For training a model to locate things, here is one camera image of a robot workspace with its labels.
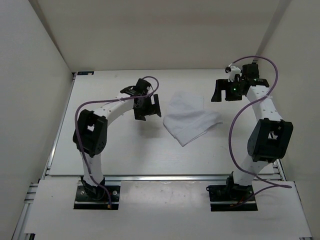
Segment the white skirt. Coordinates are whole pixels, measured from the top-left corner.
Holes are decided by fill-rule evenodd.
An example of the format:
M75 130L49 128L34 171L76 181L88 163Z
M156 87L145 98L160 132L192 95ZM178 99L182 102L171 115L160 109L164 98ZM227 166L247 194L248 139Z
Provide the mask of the white skirt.
M223 122L222 115L204 108L204 97L176 91L168 103L163 125L184 147Z

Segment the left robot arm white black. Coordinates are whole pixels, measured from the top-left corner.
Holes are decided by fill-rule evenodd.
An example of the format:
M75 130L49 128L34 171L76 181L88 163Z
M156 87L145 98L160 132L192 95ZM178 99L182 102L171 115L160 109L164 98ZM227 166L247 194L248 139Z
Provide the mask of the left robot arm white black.
M133 111L138 121L145 121L147 116L162 115L156 94L158 88L153 87L148 79L149 76L139 78L135 85L123 88L113 99L84 102L75 111L72 140L82 158L84 174L81 183L85 193L95 201L112 203L101 162L111 123L128 111Z

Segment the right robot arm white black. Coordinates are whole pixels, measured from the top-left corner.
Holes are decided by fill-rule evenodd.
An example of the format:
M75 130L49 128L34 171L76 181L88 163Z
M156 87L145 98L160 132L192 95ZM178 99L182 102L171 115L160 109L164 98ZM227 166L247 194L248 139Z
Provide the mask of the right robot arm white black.
M207 187L212 201L242 201L253 196L252 182L267 165L282 159L287 151L293 124L285 121L276 110L270 96L268 81L260 78L259 66L245 64L242 68L229 65L225 68L227 79L215 83L212 102L221 102L222 93L226 101L240 101L246 97L252 107L256 125L247 141L247 155L236 170L227 178L225 185Z

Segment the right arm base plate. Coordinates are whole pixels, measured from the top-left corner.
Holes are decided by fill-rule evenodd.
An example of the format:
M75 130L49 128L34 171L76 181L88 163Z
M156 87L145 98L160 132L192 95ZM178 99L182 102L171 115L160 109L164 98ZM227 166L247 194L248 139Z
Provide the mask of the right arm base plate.
M254 212L258 211L253 187L242 190L228 189L226 185L208 185L211 212Z

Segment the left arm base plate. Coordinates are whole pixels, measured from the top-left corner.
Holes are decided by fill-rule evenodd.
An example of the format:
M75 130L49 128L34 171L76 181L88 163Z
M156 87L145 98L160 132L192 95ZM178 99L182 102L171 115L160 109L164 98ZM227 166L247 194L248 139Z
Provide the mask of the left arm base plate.
M75 210L118 210L121 186L107 185L106 188L111 197L111 205L109 204L109 198L105 190L102 190L97 196L94 196L91 193L87 194L86 188L82 183L78 182L73 208Z

